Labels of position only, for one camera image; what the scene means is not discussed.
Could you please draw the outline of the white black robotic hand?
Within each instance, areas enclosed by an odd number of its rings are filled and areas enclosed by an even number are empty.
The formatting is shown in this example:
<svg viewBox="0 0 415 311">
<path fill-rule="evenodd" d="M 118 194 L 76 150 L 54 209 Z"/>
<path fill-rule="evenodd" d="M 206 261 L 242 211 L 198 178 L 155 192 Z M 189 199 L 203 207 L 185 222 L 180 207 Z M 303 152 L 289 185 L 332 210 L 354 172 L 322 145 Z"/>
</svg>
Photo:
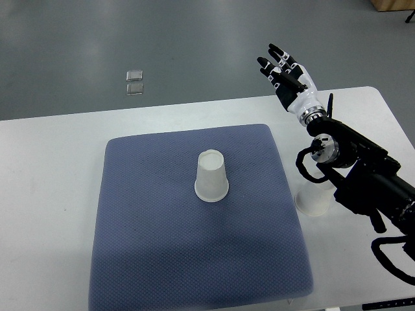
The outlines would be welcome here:
<svg viewBox="0 0 415 311">
<path fill-rule="evenodd" d="M 257 62 L 283 108 L 294 114 L 303 126 L 325 116 L 326 109 L 317 99 L 317 88 L 305 67 L 272 43 L 268 45 L 268 53 L 275 62 L 264 57 L 258 57 Z"/>
</svg>

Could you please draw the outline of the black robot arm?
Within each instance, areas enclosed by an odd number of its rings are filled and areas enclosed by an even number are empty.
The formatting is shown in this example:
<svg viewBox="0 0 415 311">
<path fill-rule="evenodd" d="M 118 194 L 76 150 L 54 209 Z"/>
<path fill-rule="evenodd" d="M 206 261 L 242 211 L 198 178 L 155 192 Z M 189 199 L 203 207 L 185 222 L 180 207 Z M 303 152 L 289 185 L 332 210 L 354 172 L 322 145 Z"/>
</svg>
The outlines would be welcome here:
<svg viewBox="0 0 415 311">
<path fill-rule="evenodd" d="M 299 173 L 312 183 L 330 181 L 334 197 L 351 212 L 368 216 L 377 233 L 387 217 L 404 235 L 414 235 L 414 187 L 398 176 L 401 165 L 362 134 L 332 118 L 327 111 L 307 119 L 314 139 L 297 155 Z"/>
</svg>

